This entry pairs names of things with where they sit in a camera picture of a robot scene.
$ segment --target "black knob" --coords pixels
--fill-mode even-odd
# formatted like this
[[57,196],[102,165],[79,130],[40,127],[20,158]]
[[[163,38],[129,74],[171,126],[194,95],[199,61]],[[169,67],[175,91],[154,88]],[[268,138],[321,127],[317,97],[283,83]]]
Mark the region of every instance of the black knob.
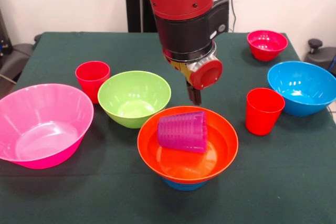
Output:
[[319,47],[323,46],[323,42],[319,39],[310,39],[308,40],[308,44],[311,49],[318,49]]
[[34,41],[35,41],[35,42],[39,42],[40,39],[41,39],[41,36],[42,36],[42,34],[38,34],[38,35],[36,35],[36,36],[34,37]]

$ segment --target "upside-down purple cup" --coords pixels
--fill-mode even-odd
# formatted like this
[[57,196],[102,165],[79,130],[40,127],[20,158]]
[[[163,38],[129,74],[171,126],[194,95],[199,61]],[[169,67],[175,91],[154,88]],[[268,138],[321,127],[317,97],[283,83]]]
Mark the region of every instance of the upside-down purple cup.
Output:
[[163,116],[157,126],[157,139],[162,147],[206,152],[207,128],[204,111]]

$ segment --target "orange bowl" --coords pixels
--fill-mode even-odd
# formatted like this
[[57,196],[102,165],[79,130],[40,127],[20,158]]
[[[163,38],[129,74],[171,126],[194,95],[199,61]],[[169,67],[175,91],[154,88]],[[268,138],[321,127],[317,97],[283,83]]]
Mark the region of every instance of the orange bowl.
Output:
[[[162,116],[205,111],[207,119],[207,151],[204,154],[163,148],[156,137]],[[224,171],[238,152],[238,136],[232,125],[219,114],[194,106],[178,106],[163,110],[149,118],[138,135],[138,151],[150,169],[180,184],[205,182]]]

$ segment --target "table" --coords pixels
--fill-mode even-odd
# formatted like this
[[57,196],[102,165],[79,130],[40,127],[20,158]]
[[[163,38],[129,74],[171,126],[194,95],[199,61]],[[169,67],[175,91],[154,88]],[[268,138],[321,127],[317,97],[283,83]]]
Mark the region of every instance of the table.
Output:
[[[216,39],[221,79],[202,92],[203,107],[228,119],[239,137],[232,165],[204,187],[168,187],[140,159],[138,130],[126,129],[95,105],[93,123],[65,163],[30,170],[0,161],[0,222],[5,223],[336,223],[336,126],[326,111],[282,114],[271,134],[244,127],[245,96],[267,87],[268,69],[297,60],[292,45],[272,62],[255,60],[246,34]],[[44,33],[17,84],[66,83],[88,60],[112,74],[147,70],[172,88],[169,106],[188,105],[185,80],[161,54],[157,34]]]

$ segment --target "red cup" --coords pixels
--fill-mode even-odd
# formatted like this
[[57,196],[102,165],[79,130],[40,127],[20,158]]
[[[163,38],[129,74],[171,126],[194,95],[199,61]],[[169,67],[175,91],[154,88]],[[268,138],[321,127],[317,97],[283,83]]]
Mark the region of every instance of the red cup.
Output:
[[247,94],[246,128],[258,136],[269,134],[284,107],[285,100],[278,92],[252,89]]
[[98,103],[98,90],[111,74],[109,65],[102,61],[84,62],[78,66],[75,74],[83,92],[92,103]]

